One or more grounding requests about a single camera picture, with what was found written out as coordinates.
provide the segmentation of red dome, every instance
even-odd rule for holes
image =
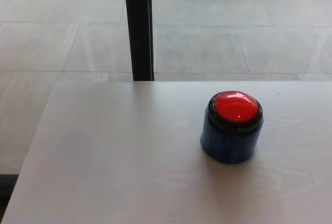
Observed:
[[[256,115],[258,106],[255,99],[248,94],[226,91],[215,98],[214,109],[228,121],[243,123]]]

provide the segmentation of table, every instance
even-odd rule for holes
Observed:
[[[330,223],[332,83],[60,82],[3,224]],[[256,157],[222,166],[199,136],[215,93],[257,98]]]

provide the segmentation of red button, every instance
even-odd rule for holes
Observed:
[[[255,99],[245,93],[227,91],[216,97],[214,109],[224,119],[241,123],[251,120],[256,115],[258,106]]]

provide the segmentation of tile grout line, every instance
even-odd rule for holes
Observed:
[[[12,72],[12,73],[116,73],[116,74],[130,74],[132,73],[131,71],[127,72],[115,72],[115,71],[50,71],[50,70],[0,70],[0,72]],[[256,75],[293,75],[293,74],[299,74],[299,75],[332,75],[332,73],[251,73],[251,72],[246,72],[246,73],[215,73],[215,72],[194,72],[194,73],[188,73],[188,72],[155,72],[158,74],[221,74],[221,75],[236,75],[236,74],[241,74],[241,75],[248,75],[248,74],[256,74]]]
[[[264,1],[263,1],[263,0],[260,0],[260,1],[261,1],[262,5],[263,5],[265,11],[266,11],[266,14],[269,16],[269,19],[270,19],[270,21],[271,21],[271,23],[272,23],[272,26],[275,26],[275,25],[274,25],[274,22],[272,21],[272,18],[271,18],[271,16],[270,16],[270,13],[269,13],[269,11],[268,11],[268,9],[267,9],[265,3],[264,3]]]
[[[8,79],[8,81],[7,81],[7,83],[6,83],[5,87],[4,87],[4,89],[3,89],[2,92],[0,93],[0,100],[2,99],[2,95],[4,94],[4,92],[5,92],[5,90],[6,90],[7,86],[8,86],[8,84],[9,84],[11,78],[13,77],[13,74],[14,74],[14,71],[11,72],[11,74],[10,74],[10,76],[9,76],[9,79]]]
[[[330,54],[330,56],[332,58],[332,54],[330,53],[330,51],[328,50],[328,48],[325,46],[323,40],[321,39],[321,37],[319,36],[319,34],[317,33],[317,31],[315,30],[315,26],[311,26],[311,27],[313,28],[313,31],[315,31],[316,36],[321,41],[322,45],[324,46],[324,48],[326,49],[326,51]]]
[[[156,58],[155,58],[155,53],[154,53],[154,61],[156,61],[156,70],[158,70],[158,33],[159,33],[159,30],[158,30],[158,26],[156,26],[156,29],[157,29],[157,33],[156,33],[156,35],[157,35],[157,38],[156,38],[156,47],[155,47],[155,49],[156,49]]]
[[[240,47],[241,47],[241,50],[242,50],[242,54],[243,54],[243,58],[244,58],[244,61],[245,61],[245,65],[247,66],[247,70],[250,73],[249,66],[248,66],[248,63],[247,63],[247,59],[245,57],[245,54],[244,54],[244,51],[243,51],[243,47],[242,47],[242,43],[241,43],[241,40],[240,40],[240,34],[239,34],[239,31],[238,31],[238,27],[236,25],[235,25],[235,31],[237,32],[237,36],[238,36],[239,44],[240,44]]]
[[[193,7],[193,17],[195,18],[195,25],[197,25],[197,18],[196,18],[196,10],[195,10],[195,0],[192,0],[192,7]]]
[[[72,42],[71,48],[70,48],[69,51],[68,51],[68,55],[67,55],[66,61],[65,61],[64,64],[63,64],[63,67],[62,67],[62,70],[61,70],[62,72],[64,71],[64,68],[65,68],[66,63],[67,63],[67,61],[68,61],[69,55],[70,55],[71,50],[72,50],[72,48],[73,48],[73,45],[74,45],[74,42],[75,42],[75,39],[76,39],[76,36],[77,36],[78,30],[79,30],[80,27],[81,27],[81,24],[79,23],[79,24],[78,24],[78,27],[77,27],[77,30],[76,30],[76,33],[75,33],[75,36],[74,36],[74,38],[73,38],[73,42]]]
[[[48,7],[48,9],[47,9],[47,11],[46,11],[46,13],[45,13],[45,16],[43,17],[43,20],[41,21],[42,23],[45,23],[44,21],[45,21],[45,19],[46,19],[46,16],[47,16],[49,10],[51,9],[51,7],[52,7],[52,5],[54,4],[55,1],[56,1],[56,0],[53,0],[52,3],[50,4],[50,6]]]
[[[122,11],[121,11],[121,17],[120,17],[119,24],[121,24],[121,21],[122,21],[123,10],[125,9],[125,5],[126,5],[126,0],[123,0]]]

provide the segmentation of blue base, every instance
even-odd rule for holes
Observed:
[[[258,149],[258,145],[256,145],[256,148],[255,148],[255,152],[254,152],[254,154],[253,154],[248,160],[246,160],[246,161],[244,161],[244,162],[242,162],[242,163],[222,163],[222,162],[220,162],[220,161],[218,161],[218,160],[215,160],[215,159],[212,158],[208,153],[206,153],[206,151],[204,150],[204,147],[203,147],[202,142],[203,142],[203,134],[201,134],[201,137],[200,137],[200,143],[201,143],[201,146],[202,146],[202,150],[204,151],[204,153],[205,153],[210,159],[212,159],[213,161],[215,161],[215,162],[217,162],[217,163],[219,163],[219,164],[221,164],[221,165],[224,165],[224,166],[239,166],[239,165],[243,165],[243,164],[245,164],[245,163],[248,163],[249,161],[251,161],[251,160],[254,158],[254,156],[255,156],[255,154],[256,154],[256,152],[257,152],[257,149]]]

